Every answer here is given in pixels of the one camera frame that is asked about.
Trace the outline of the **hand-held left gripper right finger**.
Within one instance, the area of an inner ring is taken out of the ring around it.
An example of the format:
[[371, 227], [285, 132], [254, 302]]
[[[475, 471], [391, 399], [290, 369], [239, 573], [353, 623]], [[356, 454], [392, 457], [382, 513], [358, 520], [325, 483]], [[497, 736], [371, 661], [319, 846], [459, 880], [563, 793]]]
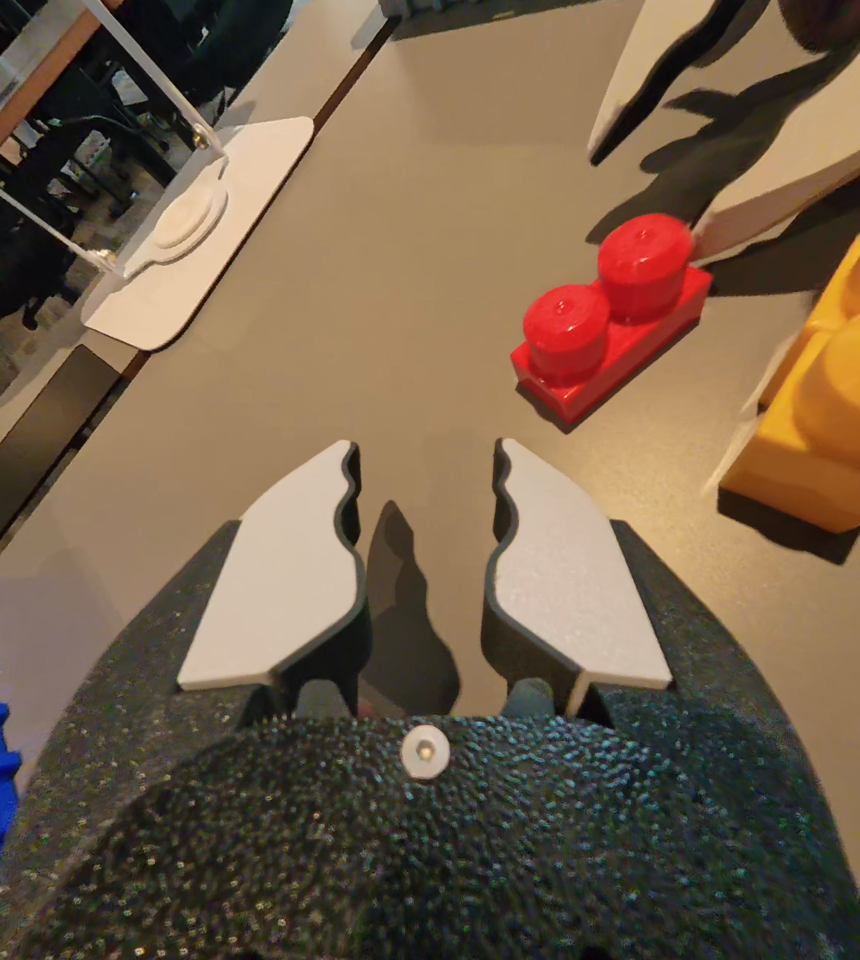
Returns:
[[512, 438], [496, 441], [493, 492], [481, 646], [508, 690], [542, 681], [559, 714], [578, 713], [593, 684], [669, 690], [652, 619], [591, 495]]

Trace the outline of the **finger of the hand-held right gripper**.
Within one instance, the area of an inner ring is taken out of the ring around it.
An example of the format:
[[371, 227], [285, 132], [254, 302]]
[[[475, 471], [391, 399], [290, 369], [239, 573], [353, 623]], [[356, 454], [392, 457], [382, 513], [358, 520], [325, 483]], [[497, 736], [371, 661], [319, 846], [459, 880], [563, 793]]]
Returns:
[[694, 227], [697, 260], [746, 244], [860, 176], [860, 50], [789, 114], [772, 144]]
[[674, 81], [711, 52], [745, 1], [646, 1], [594, 122], [588, 159], [599, 166], [658, 107]]

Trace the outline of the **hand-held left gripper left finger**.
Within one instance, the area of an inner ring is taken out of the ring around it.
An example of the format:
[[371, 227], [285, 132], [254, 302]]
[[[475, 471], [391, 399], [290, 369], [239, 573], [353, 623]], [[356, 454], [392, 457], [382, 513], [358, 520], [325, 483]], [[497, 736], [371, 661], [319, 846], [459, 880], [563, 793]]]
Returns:
[[359, 446], [340, 439], [242, 515], [177, 675], [182, 690], [281, 680], [340, 635], [366, 646]]

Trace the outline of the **red two-stud block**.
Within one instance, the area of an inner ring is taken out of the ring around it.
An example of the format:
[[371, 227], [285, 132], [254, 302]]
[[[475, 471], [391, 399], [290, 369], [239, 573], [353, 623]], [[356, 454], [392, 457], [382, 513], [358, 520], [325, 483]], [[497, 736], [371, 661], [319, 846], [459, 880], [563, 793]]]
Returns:
[[607, 234], [594, 281], [527, 309], [510, 354], [519, 387], [564, 427], [606, 402], [699, 322], [711, 276], [694, 251], [688, 224], [662, 213]]

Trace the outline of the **white stand base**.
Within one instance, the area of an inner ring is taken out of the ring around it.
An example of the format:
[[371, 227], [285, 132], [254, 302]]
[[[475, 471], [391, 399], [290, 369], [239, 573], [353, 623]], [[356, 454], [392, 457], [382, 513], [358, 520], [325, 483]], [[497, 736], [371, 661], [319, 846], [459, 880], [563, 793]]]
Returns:
[[155, 353], [180, 335], [301, 159], [314, 121], [229, 126], [195, 151], [87, 296], [89, 329]]

